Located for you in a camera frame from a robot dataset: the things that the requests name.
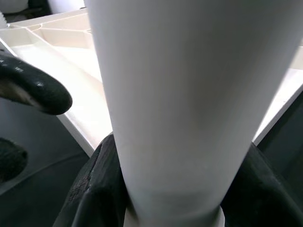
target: dark gray surface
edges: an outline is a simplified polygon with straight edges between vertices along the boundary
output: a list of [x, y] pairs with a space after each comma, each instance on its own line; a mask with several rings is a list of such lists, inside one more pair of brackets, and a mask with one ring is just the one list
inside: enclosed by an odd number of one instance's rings
[[274, 125], [258, 148], [290, 184], [303, 210], [303, 93]]
[[289, 185], [251, 144], [221, 203], [225, 227], [303, 227]]
[[51, 226], [88, 160], [55, 116], [0, 98], [0, 137], [28, 152], [28, 165], [0, 185], [0, 226]]

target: white tube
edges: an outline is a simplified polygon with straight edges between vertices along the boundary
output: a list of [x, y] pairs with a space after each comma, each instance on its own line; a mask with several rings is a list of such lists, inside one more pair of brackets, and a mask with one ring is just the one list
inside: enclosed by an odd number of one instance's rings
[[214, 226], [301, 38], [303, 1], [86, 5], [139, 225]]

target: white plastic rim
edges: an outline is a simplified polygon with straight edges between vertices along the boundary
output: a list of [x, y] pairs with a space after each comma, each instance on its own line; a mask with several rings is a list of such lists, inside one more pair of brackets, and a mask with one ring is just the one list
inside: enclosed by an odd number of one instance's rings
[[302, 37], [303, 1], [87, 0], [140, 227], [213, 227]]
[[[132, 214], [126, 210], [125, 219], [124, 219], [124, 227], [139, 227], [138, 220], [133, 218]], [[225, 226], [225, 216], [221, 206], [219, 207], [218, 214], [216, 219], [214, 220], [213, 227], [224, 227]]]

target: white object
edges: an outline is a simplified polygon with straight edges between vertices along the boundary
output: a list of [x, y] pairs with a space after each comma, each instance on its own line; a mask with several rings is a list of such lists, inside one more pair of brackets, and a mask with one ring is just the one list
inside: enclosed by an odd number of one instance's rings
[[215, 226], [301, 38], [302, 3], [86, 4], [140, 226]]
[[78, 10], [85, 7], [84, 0], [48, 0], [53, 14]]

